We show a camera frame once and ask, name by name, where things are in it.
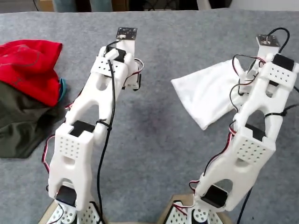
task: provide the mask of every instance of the cable tie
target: cable tie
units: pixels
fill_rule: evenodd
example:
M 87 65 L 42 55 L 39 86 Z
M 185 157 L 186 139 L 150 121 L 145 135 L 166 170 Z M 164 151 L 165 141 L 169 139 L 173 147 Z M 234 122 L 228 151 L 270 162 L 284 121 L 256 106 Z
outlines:
M 97 123 L 103 124 L 103 125 L 105 125 L 107 127 L 108 131 L 111 131 L 112 130 L 112 126 L 109 125 L 109 124 L 107 124 L 105 121 L 106 121 L 106 119 L 99 119 L 99 120 L 97 120 L 96 124 Z

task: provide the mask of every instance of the teal fabric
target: teal fabric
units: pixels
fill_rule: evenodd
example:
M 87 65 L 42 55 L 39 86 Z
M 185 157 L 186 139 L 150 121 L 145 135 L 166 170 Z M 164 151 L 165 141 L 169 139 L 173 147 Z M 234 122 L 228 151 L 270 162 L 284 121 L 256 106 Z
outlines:
M 112 12 L 111 0 L 90 0 L 93 12 Z M 55 12 L 77 12 L 75 0 L 53 0 Z
M 63 97 L 65 96 L 65 93 L 66 93 L 65 79 L 60 78 L 59 83 L 60 83 L 60 89 L 59 89 L 59 99 L 58 99 L 58 102 L 60 102 L 63 99 Z

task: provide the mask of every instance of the wooden base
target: wooden base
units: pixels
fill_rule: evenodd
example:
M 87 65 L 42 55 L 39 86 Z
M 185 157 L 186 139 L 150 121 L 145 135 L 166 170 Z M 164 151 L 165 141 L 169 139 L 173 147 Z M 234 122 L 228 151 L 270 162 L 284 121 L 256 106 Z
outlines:
M 167 216 L 167 213 L 169 209 L 171 208 L 172 202 L 173 201 L 181 201 L 183 205 L 190 206 L 192 205 L 192 195 L 174 195 L 171 200 L 169 201 L 167 207 L 164 209 L 162 212 L 160 218 L 158 219 L 156 224 L 163 224 L 164 220 Z M 41 220 L 39 221 L 38 224 L 46 224 L 48 219 L 51 217 L 53 214 L 54 210 L 56 209 L 57 204 L 53 201 L 52 204 L 47 208 L 45 211 L 44 215 L 42 216 Z M 230 218 L 223 212 L 217 213 L 223 224 L 233 224 Z M 149 224 L 149 223 L 140 223 L 140 222 L 119 222 L 119 223 L 110 223 L 110 224 Z

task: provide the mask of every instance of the perforated panel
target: perforated panel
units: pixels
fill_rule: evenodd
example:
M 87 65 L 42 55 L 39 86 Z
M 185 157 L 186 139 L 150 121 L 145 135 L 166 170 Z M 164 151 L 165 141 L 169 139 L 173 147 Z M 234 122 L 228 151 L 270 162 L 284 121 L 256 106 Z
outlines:
M 238 145 L 237 156 L 248 163 L 256 163 L 268 153 L 267 148 L 248 139 Z
M 73 139 L 69 139 L 67 136 L 59 136 L 58 139 L 58 150 L 59 152 L 73 160 L 78 158 L 80 152 L 80 143 Z
M 194 210 L 193 213 L 194 219 L 198 222 L 204 222 L 207 219 L 208 224 L 223 224 L 223 222 L 221 221 L 221 219 L 219 218 L 216 212 L 212 212 L 211 210 L 201 210 L 201 209 L 192 209 L 192 210 Z M 177 210 L 175 207 L 172 207 L 164 224 L 188 224 L 187 216 L 184 215 L 179 210 Z
M 296 81 L 297 75 L 287 69 L 279 67 L 273 63 L 267 63 L 265 69 L 261 72 L 261 77 L 266 77 L 269 80 L 284 85 L 292 89 Z
M 88 208 L 79 214 L 80 224 L 96 224 L 100 217 L 92 203 L 89 203 Z
M 116 72 L 121 72 L 126 69 L 126 65 L 124 63 L 118 62 L 118 61 L 113 61 L 112 63 L 113 71 L 114 73 Z M 111 71 L 110 67 L 108 64 L 108 61 L 105 57 L 97 57 L 95 60 L 93 67 L 91 69 L 91 72 L 96 72 L 103 74 L 105 76 L 111 77 Z
M 57 208 L 55 209 L 55 211 L 52 213 L 51 217 L 47 221 L 47 224 L 58 220 L 61 217 L 62 212 L 63 212 L 62 209 L 59 206 L 57 206 Z
M 223 224 L 216 212 L 209 210 L 208 215 L 209 224 Z
M 57 206 L 55 211 L 52 213 L 52 216 L 47 221 L 47 224 L 58 220 L 61 217 L 62 212 L 63 212 L 62 209 L 59 206 Z M 72 223 L 71 218 L 75 215 L 76 215 L 75 213 L 68 212 L 65 210 L 64 215 L 57 222 L 57 224 Z M 80 223 L 80 224 L 96 224 L 100 220 L 100 217 L 92 203 L 88 204 L 88 208 L 84 212 L 80 212 L 77 215 L 78 215 L 77 218 L 79 219 L 79 222 L 77 222 L 77 223 Z
M 66 206 L 61 204 L 63 210 L 57 206 L 56 210 L 53 212 L 52 216 L 48 220 L 47 224 L 57 221 L 63 212 L 63 216 L 56 222 L 57 224 L 71 224 L 76 216 L 76 210 L 70 209 L 68 210 Z
M 187 224 L 187 216 L 177 210 L 175 207 L 172 207 L 165 224 Z

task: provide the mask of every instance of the robotic arm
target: robotic arm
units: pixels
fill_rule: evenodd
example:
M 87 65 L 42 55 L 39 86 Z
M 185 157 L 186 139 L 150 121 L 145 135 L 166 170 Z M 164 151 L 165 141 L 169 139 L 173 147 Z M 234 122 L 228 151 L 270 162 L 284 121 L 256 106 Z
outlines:
M 49 196 L 63 213 L 63 224 L 100 223 L 91 195 L 91 157 L 93 145 L 99 145 L 111 129 L 115 102 L 121 89 L 138 90 L 140 71 L 134 59 L 136 28 L 119 28 L 117 40 L 100 49 L 91 74 L 80 95 L 67 112 L 65 123 L 55 132 L 55 150 L 50 163 Z M 99 106 L 99 120 L 91 125 L 80 120 L 92 106 Z
M 272 35 L 258 35 L 258 57 L 249 71 L 240 74 L 242 97 L 246 97 L 229 126 L 228 141 L 222 152 L 208 163 L 187 209 L 189 224 L 214 224 L 215 212 L 231 211 L 253 187 L 261 168 L 276 150 L 276 138 L 283 122 L 285 104 L 299 72 L 299 64 L 280 54 Z M 265 116 L 265 131 L 247 123 L 260 110 Z M 219 186 L 229 180 L 231 190 Z

